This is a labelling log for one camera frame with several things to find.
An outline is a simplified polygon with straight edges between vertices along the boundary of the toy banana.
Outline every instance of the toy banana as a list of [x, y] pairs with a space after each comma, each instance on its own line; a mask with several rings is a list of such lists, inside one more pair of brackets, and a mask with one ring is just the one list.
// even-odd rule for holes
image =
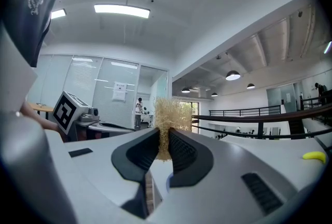
[[309, 152], [303, 155], [303, 159], [305, 160], [312, 160], [318, 159], [321, 160], [324, 164], [326, 163], [326, 155], [320, 151]]

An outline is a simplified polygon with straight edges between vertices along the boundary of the person's arm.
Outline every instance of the person's arm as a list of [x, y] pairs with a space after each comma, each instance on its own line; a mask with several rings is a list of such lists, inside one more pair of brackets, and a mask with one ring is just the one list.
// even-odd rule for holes
[[20, 111], [21, 114], [23, 114], [24, 116], [27, 116], [37, 121], [41, 125], [41, 127], [43, 127], [43, 129], [53, 130], [58, 132], [61, 135], [62, 139], [65, 140], [65, 134], [62, 132], [59, 126], [55, 122], [46, 120], [45, 118], [37, 114], [27, 101], [23, 103]]

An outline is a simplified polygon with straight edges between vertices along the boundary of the gray t-shirt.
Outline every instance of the gray t-shirt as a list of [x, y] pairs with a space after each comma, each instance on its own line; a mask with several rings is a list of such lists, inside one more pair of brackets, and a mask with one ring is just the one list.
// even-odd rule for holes
[[49, 29], [56, 0], [7, 0], [4, 25], [13, 43], [31, 67], [36, 67]]

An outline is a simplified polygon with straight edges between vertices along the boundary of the person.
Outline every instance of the person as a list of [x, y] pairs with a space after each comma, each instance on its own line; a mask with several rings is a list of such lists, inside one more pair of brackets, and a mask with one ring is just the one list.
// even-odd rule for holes
[[[326, 87], [324, 85], [315, 84], [316, 89], [318, 89], [318, 97], [324, 96], [324, 92], [326, 91]], [[319, 101], [322, 103], [322, 106], [325, 105], [325, 98], [319, 99]]]
[[135, 108], [135, 112], [137, 113], [135, 115], [135, 127], [140, 128], [141, 127], [141, 114], [142, 113], [142, 107], [143, 107], [143, 102], [142, 102], [142, 98], [139, 98], [136, 101], [136, 108]]
[[[31, 67], [36, 67], [39, 51], [50, 28], [51, 11], [56, 0], [6, 0], [4, 26], [21, 55]], [[44, 129], [65, 135], [58, 125], [38, 115], [24, 102], [21, 113], [34, 119]]]

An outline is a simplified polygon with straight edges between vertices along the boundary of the straw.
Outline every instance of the straw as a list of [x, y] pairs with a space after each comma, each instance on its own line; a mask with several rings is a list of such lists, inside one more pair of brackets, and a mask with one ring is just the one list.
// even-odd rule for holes
[[169, 128], [191, 131], [191, 106], [176, 99], [158, 97], [155, 101], [155, 127], [160, 130], [157, 159], [171, 160], [168, 152]]

